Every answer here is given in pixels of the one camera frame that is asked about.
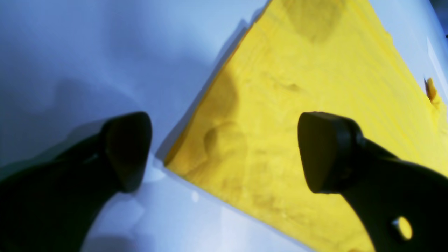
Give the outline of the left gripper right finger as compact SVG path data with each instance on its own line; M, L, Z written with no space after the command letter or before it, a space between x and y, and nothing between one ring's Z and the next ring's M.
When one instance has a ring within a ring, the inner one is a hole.
M340 194L377 252L447 251L447 177L401 160L352 119L305 112L298 147L309 189Z

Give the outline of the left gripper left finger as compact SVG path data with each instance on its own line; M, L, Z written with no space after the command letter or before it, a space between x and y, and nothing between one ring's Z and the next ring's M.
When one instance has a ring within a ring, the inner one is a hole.
M1 251L80 251L104 205L141 185L152 133L146 112L114 117L53 160L3 179Z

